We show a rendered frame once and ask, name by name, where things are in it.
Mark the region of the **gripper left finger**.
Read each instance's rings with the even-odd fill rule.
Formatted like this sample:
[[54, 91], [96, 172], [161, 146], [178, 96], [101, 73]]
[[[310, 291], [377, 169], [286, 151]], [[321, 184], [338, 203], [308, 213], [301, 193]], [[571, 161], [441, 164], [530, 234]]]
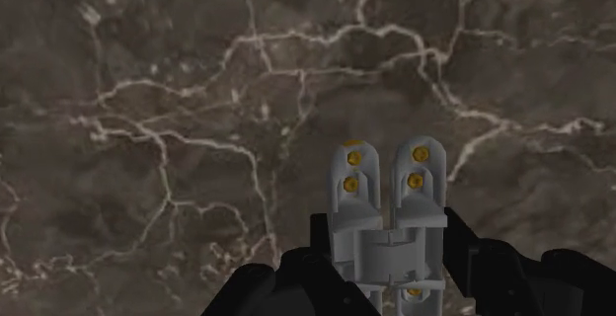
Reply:
[[278, 269], [239, 267], [200, 316], [380, 316], [331, 263], [328, 217], [310, 216], [310, 245], [283, 253]]

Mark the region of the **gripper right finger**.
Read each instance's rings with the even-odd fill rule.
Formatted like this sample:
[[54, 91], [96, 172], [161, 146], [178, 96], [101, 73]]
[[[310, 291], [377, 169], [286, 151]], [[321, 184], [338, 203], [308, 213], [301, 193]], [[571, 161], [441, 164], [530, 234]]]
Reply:
[[571, 249], [532, 260], [444, 213], [443, 264], [477, 316], [616, 316], [616, 271]]

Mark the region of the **grey bracket with yellow bolts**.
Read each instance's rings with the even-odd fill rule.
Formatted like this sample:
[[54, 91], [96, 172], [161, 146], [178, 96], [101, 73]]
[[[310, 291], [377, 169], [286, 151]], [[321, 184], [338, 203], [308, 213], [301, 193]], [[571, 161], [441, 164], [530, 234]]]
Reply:
[[413, 137], [397, 149], [389, 201], [380, 161], [369, 143], [335, 151], [328, 180], [332, 263], [376, 310], [390, 292], [395, 316], [442, 316], [446, 152], [436, 139]]

